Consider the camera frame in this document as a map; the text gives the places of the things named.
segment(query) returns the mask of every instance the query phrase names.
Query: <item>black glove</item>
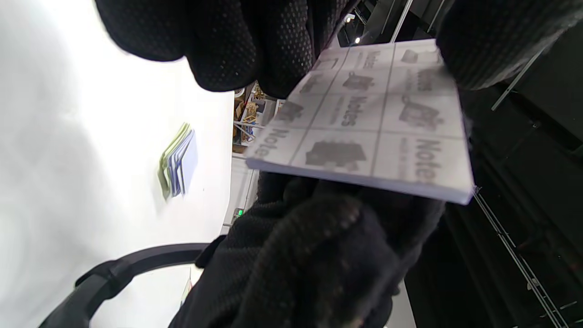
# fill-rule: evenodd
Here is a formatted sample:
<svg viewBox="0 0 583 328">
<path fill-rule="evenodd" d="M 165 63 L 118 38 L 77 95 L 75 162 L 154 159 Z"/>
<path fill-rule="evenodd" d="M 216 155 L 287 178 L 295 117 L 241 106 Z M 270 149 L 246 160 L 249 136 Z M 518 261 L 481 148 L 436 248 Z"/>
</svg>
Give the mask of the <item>black glove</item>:
<svg viewBox="0 0 583 328">
<path fill-rule="evenodd" d="M 182 327 L 383 327 L 444 203 L 262 173 L 258 199 L 197 265 Z"/>
<path fill-rule="evenodd" d="M 257 80 L 285 99 L 357 0 L 96 0 L 111 38 L 145 59 L 188 59 L 197 83 L 228 91 Z M 583 16 L 583 0 L 457 0 L 437 45 L 458 85 L 508 78 Z"/>
</svg>

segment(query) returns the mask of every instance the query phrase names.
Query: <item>grid pattern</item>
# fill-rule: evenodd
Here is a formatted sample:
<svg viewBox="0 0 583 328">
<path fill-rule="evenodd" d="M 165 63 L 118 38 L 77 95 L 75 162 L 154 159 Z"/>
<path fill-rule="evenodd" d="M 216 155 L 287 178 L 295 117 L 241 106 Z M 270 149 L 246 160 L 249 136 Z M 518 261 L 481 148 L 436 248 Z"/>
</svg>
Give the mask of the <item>grid pattern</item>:
<svg viewBox="0 0 583 328">
<path fill-rule="evenodd" d="M 455 83 L 434 40 L 324 51 L 247 156 L 347 182 L 472 183 Z"/>
</svg>

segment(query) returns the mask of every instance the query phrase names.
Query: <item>notepad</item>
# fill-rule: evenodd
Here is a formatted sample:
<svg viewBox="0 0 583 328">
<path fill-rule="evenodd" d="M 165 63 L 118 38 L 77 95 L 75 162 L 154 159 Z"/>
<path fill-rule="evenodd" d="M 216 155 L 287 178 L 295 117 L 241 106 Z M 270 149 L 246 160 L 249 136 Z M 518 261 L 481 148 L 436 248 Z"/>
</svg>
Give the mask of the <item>notepad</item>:
<svg viewBox="0 0 583 328">
<path fill-rule="evenodd" d="M 472 196 L 458 92 L 434 40 L 323 51 L 245 155 L 252 169 Z"/>
<path fill-rule="evenodd" d="M 160 157 L 158 178 L 164 198 L 188 192 L 197 164 L 195 132 L 184 123 Z"/>
</svg>

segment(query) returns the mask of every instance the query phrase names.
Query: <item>ceiling light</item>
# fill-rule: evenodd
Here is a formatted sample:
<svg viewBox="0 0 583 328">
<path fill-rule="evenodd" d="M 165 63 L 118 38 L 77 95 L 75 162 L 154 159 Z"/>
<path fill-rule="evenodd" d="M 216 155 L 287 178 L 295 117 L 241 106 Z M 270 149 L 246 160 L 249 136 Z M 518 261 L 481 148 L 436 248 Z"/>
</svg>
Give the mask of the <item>ceiling light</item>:
<svg viewBox="0 0 583 328">
<path fill-rule="evenodd" d="M 353 13 L 350 13 L 350 14 L 348 14 L 348 15 L 346 15 L 346 16 L 344 17 L 344 21 L 345 21 L 346 23 L 350 23 L 350 22 L 352 22 L 352 20 L 353 20 L 355 17 L 356 17 L 356 16 L 355 16 Z"/>
</svg>

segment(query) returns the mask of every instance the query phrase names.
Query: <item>white table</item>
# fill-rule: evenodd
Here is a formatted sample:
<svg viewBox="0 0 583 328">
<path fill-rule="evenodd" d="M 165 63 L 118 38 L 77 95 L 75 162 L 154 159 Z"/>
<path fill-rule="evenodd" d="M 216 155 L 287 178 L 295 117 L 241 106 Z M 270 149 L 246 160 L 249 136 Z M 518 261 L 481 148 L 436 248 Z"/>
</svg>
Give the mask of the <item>white table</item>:
<svg viewBox="0 0 583 328">
<path fill-rule="evenodd" d="M 89 0 L 2 1 L 0 49 L 1 326 L 38 326 L 102 261 L 219 234 L 232 93 L 202 90 L 185 61 L 123 53 Z M 199 164 L 190 194 L 166 204 L 157 161 L 183 121 Z M 167 326 L 187 278 L 136 278 L 92 327 Z"/>
</svg>

